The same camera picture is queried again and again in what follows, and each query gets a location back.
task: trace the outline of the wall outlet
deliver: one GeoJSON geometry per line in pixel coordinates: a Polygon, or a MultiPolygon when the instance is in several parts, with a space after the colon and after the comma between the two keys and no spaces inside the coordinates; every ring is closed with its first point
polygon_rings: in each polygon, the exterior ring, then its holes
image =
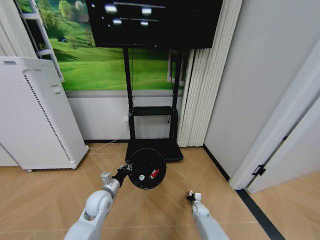
{"type": "Polygon", "coordinates": [[[128,127],[129,126],[129,117],[128,116],[124,116],[123,117],[123,121],[124,121],[125,125],[128,127]]]}

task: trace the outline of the white vertical blinds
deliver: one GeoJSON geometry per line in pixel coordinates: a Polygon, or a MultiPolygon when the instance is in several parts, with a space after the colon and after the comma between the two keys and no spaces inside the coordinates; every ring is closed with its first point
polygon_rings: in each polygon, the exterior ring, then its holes
{"type": "Polygon", "coordinates": [[[241,4],[242,0],[224,0],[212,48],[189,53],[178,126],[180,147],[204,144],[241,4]]]}

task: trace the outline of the black floor strip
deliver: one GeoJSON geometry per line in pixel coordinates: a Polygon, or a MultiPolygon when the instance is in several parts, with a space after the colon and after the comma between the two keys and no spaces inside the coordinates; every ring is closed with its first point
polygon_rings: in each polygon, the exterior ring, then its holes
{"type": "Polygon", "coordinates": [[[273,225],[269,218],[264,214],[260,207],[255,203],[255,201],[250,197],[246,190],[236,190],[244,204],[248,207],[250,212],[253,214],[255,219],[259,222],[261,227],[264,229],[265,233],[272,240],[284,240],[284,236],[278,231],[278,229],[273,225]]]}
{"type": "Polygon", "coordinates": [[[213,156],[213,154],[210,152],[210,150],[204,144],[203,144],[203,149],[209,155],[209,157],[211,158],[211,160],[215,164],[215,166],[219,169],[220,173],[224,176],[225,180],[229,181],[230,177],[229,177],[228,173],[226,173],[224,168],[220,165],[220,163],[217,161],[217,159],[213,156]]]}

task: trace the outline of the white door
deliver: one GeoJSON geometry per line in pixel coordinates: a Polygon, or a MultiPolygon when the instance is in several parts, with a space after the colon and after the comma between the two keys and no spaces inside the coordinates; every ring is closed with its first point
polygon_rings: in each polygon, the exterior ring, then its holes
{"type": "Polygon", "coordinates": [[[320,170],[320,97],[247,190],[255,193],[320,170]]]}

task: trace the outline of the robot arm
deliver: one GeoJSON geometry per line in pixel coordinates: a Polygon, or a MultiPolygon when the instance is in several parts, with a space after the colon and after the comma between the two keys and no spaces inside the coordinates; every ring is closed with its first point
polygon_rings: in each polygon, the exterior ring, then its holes
{"type": "Polygon", "coordinates": [[[201,203],[201,193],[189,191],[186,199],[190,201],[192,215],[202,240],[229,240],[219,223],[201,203]]]}
{"type": "Polygon", "coordinates": [[[112,177],[110,172],[101,176],[103,190],[92,193],[86,200],[85,209],[80,218],[69,229],[65,240],[98,240],[102,224],[109,214],[117,192],[128,174],[127,165],[118,168],[118,173],[112,177]]]}

